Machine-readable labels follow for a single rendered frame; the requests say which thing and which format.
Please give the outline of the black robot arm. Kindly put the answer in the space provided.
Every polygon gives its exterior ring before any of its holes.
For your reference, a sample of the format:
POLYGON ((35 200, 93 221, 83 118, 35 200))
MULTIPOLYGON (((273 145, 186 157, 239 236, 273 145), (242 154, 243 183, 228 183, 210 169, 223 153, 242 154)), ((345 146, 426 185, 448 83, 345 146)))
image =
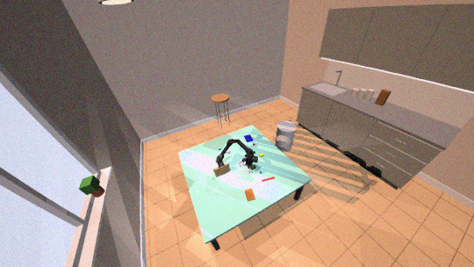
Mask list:
POLYGON ((231 145, 233 145, 234 143, 238 143, 244 150, 247 154, 245 154, 245 157, 247 159, 248 162, 258 162, 258 156, 255 156, 254 153, 253 153, 253 150, 251 148, 248 148, 246 145, 244 145, 239 139, 238 140, 234 140, 234 139, 231 139, 231 140, 228 140, 225 148, 223 149, 223 151, 221 152, 221 154, 219 154, 217 156, 217 159, 216 159, 216 163, 218 164, 219 168, 224 166, 224 163, 223 163, 223 158, 224 158, 224 154, 226 153, 226 151, 229 149, 229 147, 231 145))

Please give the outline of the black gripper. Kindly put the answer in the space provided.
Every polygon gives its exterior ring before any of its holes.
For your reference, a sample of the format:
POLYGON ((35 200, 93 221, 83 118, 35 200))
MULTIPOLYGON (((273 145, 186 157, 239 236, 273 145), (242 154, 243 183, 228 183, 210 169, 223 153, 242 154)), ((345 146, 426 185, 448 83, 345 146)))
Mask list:
POLYGON ((252 164, 252 162, 248 162, 246 158, 242 159, 242 162, 246 162, 246 166, 250 168, 251 170, 254 170, 256 168, 255 165, 252 164))

